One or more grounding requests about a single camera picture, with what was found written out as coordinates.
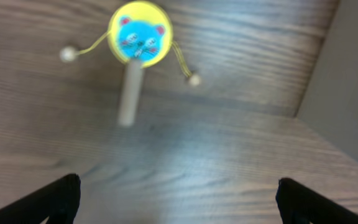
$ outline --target cat eye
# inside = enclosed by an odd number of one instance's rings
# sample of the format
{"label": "cat eye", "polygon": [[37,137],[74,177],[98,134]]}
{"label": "cat eye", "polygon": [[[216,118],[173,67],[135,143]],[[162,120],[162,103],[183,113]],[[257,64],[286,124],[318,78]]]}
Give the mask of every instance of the cat eye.
{"label": "cat eye", "polygon": [[151,47],[151,46],[153,46],[155,43],[156,43],[155,38],[149,38],[149,39],[146,40],[145,45],[146,45],[146,47]]}
{"label": "cat eye", "polygon": [[133,42],[135,42],[136,40],[137,40],[137,35],[136,35],[135,33],[129,34],[129,35],[127,36],[127,41],[128,41],[129,43],[133,43]]}

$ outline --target yellow string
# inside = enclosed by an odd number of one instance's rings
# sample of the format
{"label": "yellow string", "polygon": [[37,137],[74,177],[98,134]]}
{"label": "yellow string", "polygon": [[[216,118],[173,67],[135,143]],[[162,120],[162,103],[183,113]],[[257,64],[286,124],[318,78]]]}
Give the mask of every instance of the yellow string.
{"label": "yellow string", "polygon": [[88,52],[90,52],[91,50],[95,49],[95,47],[97,47],[100,42],[102,42],[102,40],[104,40],[104,38],[106,38],[109,34],[110,34],[111,31],[107,31],[105,32],[101,37],[99,37],[99,39],[97,41],[95,41],[95,43],[92,44],[91,47],[87,48],[87,49],[84,49],[84,50],[80,50],[78,51],[78,55],[81,55],[81,54],[86,54]]}
{"label": "yellow string", "polygon": [[191,77],[193,74],[189,70],[189,68],[187,67],[187,64],[185,62],[185,58],[183,57],[183,54],[182,54],[182,52],[180,50],[178,42],[173,41],[172,42],[172,47],[173,47],[173,51],[175,52],[175,55],[177,56],[177,59],[179,61],[180,68],[181,68],[183,74],[188,78]]}
{"label": "yellow string", "polygon": [[[104,40],[110,34],[110,32],[111,32],[111,30],[105,32],[101,37],[99,37],[99,39],[97,41],[95,41],[95,43],[93,43],[93,45],[91,47],[84,49],[84,50],[80,50],[80,51],[78,51],[77,54],[78,55],[86,54],[86,53],[90,52],[91,50],[95,49],[100,44],[100,42],[102,42],[102,40]],[[172,47],[173,47],[173,51],[175,52],[175,55],[177,56],[177,59],[179,61],[180,68],[181,68],[183,74],[188,78],[191,77],[193,75],[193,73],[187,67],[185,58],[183,57],[183,54],[180,50],[178,42],[173,41]]]}

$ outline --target wooden floor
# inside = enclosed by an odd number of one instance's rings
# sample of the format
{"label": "wooden floor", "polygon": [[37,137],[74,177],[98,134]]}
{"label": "wooden floor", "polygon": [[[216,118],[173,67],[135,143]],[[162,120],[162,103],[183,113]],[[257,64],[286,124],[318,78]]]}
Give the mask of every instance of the wooden floor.
{"label": "wooden floor", "polygon": [[116,126],[123,65],[91,45],[118,0],[0,0],[0,207],[69,173],[76,223],[281,223],[292,177],[358,213],[358,164],[294,116],[338,0],[158,0],[203,84],[173,52]]}

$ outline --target gray wall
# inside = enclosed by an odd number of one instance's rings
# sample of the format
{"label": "gray wall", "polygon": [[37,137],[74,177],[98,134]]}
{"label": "gray wall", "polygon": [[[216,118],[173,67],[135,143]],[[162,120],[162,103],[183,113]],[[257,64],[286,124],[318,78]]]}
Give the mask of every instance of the gray wall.
{"label": "gray wall", "polygon": [[298,117],[358,160],[358,0],[342,0]]}

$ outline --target cartoon cat face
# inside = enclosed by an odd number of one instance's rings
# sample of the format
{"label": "cartoon cat face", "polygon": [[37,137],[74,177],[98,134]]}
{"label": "cartoon cat face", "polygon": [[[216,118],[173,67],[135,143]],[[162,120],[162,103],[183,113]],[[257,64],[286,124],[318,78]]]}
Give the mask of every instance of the cartoon cat face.
{"label": "cartoon cat face", "polygon": [[132,21],[130,17],[121,18],[120,26],[119,46],[126,57],[148,61],[159,53],[165,33],[163,26]]}

